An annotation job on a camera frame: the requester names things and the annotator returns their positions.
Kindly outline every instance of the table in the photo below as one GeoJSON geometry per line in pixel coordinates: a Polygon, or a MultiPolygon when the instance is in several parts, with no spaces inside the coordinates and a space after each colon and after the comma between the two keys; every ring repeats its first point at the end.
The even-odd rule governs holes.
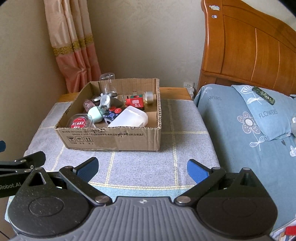
{"type": "MultiPolygon", "coordinates": [[[[162,99],[191,100],[186,88],[179,87],[160,87],[160,97],[162,99]]],[[[61,95],[58,102],[73,101],[79,93],[69,93],[61,95]]]]}

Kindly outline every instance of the open cardboard box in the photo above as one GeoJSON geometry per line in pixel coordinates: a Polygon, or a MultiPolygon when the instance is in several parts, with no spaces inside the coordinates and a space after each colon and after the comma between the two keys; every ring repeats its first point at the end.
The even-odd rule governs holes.
{"type": "Polygon", "coordinates": [[[102,121],[96,128],[66,128],[69,119],[75,114],[84,113],[83,102],[101,94],[107,81],[89,82],[65,111],[55,126],[55,130],[65,146],[76,150],[159,150],[161,132],[161,105],[159,79],[115,79],[119,98],[123,95],[143,94],[152,91],[154,103],[145,105],[148,115],[146,127],[107,127],[102,121]]]}

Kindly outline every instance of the black circular disc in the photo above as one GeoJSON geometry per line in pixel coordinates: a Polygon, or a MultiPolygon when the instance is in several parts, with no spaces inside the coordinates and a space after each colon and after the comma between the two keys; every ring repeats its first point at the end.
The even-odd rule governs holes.
{"type": "Polygon", "coordinates": [[[86,199],[76,192],[56,188],[52,193],[47,190],[46,196],[42,193],[42,189],[36,189],[30,194],[32,198],[15,196],[8,212],[17,233],[31,237],[61,235],[79,226],[89,213],[86,199]]]}
{"type": "Polygon", "coordinates": [[[271,231],[277,209],[268,197],[221,196],[209,193],[197,203],[197,213],[211,230],[229,238],[258,237],[271,231]]]}

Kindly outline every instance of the pink curtain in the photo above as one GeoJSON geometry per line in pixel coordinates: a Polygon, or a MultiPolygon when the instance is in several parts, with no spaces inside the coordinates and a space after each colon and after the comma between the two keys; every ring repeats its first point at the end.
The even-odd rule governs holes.
{"type": "Polygon", "coordinates": [[[86,0],[44,0],[50,42],[69,93],[101,75],[86,0]]]}

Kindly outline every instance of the headboard panel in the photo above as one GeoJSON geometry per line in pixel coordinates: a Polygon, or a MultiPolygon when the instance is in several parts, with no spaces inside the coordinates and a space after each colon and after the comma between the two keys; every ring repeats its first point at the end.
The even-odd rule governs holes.
{"type": "Polygon", "coordinates": [[[202,0],[202,9],[206,39],[198,90],[226,79],[296,93],[296,32],[291,27],[241,0],[202,0]]]}

